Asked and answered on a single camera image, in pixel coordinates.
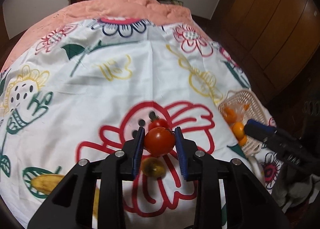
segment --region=wooden cabinet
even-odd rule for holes
[[[265,103],[299,74],[320,43],[313,0],[234,0],[220,22],[218,41]]]

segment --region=white plastic basket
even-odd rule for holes
[[[265,117],[265,114],[264,114],[263,109],[260,105],[260,102],[254,93],[252,93],[249,90],[241,90],[238,92],[229,91],[228,93],[234,93],[234,95],[227,98],[219,105],[220,112],[222,112],[222,109],[225,106],[230,106],[230,105],[237,104],[237,103],[249,104],[249,108],[245,112],[243,120],[242,120],[243,125],[246,125],[246,123],[249,119],[254,119],[255,121],[258,121],[264,125],[268,125],[268,121]],[[241,147],[241,149],[244,152],[244,154],[247,157],[249,157],[251,155],[254,155],[254,154],[257,154],[258,152],[260,152],[261,147],[262,147],[261,142],[248,136],[247,143],[243,147]]]

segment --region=tomato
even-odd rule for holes
[[[144,137],[144,147],[154,157],[168,154],[174,145],[174,135],[164,127],[153,128]]]
[[[244,137],[238,141],[238,144],[240,147],[243,147],[247,143],[247,136],[244,135]]]
[[[155,157],[148,157],[141,162],[143,174],[149,177],[162,177],[165,174],[164,164]]]
[[[232,132],[235,135],[235,137],[237,138],[238,141],[242,140],[245,136],[244,134],[244,125],[242,124],[242,122],[236,122],[233,126],[232,126]]]
[[[151,121],[148,125],[148,130],[152,130],[156,127],[163,127],[165,129],[170,129],[170,126],[165,119],[155,119]]]
[[[222,110],[222,116],[224,120],[231,125],[232,123],[235,123],[237,121],[237,114],[233,109],[230,109],[229,107],[224,107]]]

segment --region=blue gripper pad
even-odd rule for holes
[[[143,142],[144,142],[145,130],[140,127],[137,133],[135,140],[137,140],[137,146],[133,156],[133,165],[132,165],[132,176],[136,178],[139,174],[140,163],[143,153]]]
[[[180,166],[181,175],[185,180],[188,180],[188,159],[183,148],[183,135],[180,127],[176,127],[174,130],[174,137],[176,140],[176,151],[178,155],[178,161]]]

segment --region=flower print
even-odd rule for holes
[[[220,51],[221,45],[218,42],[210,41],[209,43],[214,49]]]
[[[38,69],[30,69],[29,65],[24,65],[21,74],[18,74],[15,81],[10,82],[7,86],[3,104],[0,107],[0,115],[7,115],[21,101],[30,99],[33,94],[39,92],[47,82],[49,75],[49,71],[40,72]]]
[[[215,127],[212,112],[204,105],[187,101],[174,102],[162,107],[154,101],[144,101],[132,107],[123,118],[120,127],[104,125],[100,127],[101,142],[81,142],[76,151],[76,161],[86,157],[86,148],[112,154],[123,144],[136,136],[143,126],[148,132],[149,113],[154,111],[160,118],[167,120],[171,129],[177,126],[185,138],[196,140],[198,148],[212,154],[214,142],[210,129]],[[143,158],[150,154],[144,150]],[[180,200],[193,200],[196,197],[196,182],[185,182],[180,174],[175,149],[159,158],[167,167],[165,177],[157,180],[146,177],[142,172],[134,182],[124,182],[124,209],[142,217],[161,215],[166,209],[177,208]]]
[[[276,182],[278,173],[281,168],[281,162],[276,158],[276,153],[269,152],[265,156],[264,163],[261,163],[264,170],[264,177],[266,180],[266,188],[272,189]]]
[[[277,127],[276,121],[273,117],[269,119],[268,125],[272,127]]]
[[[44,52],[50,52],[52,47],[61,41],[62,38],[77,28],[77,24],[68,24],[51,31],[45,37],[41,38],[41,41],[36,46],[35,55],[39,54],[42,50]]]
[[[118,32],[121,37],[130,37],[133,31],[144,33],[149,25],[152,23],[147,19],[103,17],[96,19],[90,26],[92,30],[102,28],[106,36],[113,36]]]
[[[230,54],[221,46],[220,53],[227,61],[222,61],[226,67],[229,69],[233,77],[239,82],[242,88],[250,89],[251,85],[247,76],[244,74],[243,70],[237,65],[237,63],[232,60]]]
[[[224,58],[227,59],[228,63],[234,68],[240,68],[239,65],[231,58],[230,54],[223,48],[220,47],[220,53],[223,55]]]
[[[181,49],[186,53],[191,53],[197,49],[203,57],[213,54],[212,46],[189,25],[177,26],[174,29],[173,36],[176,41],[181,43]]]

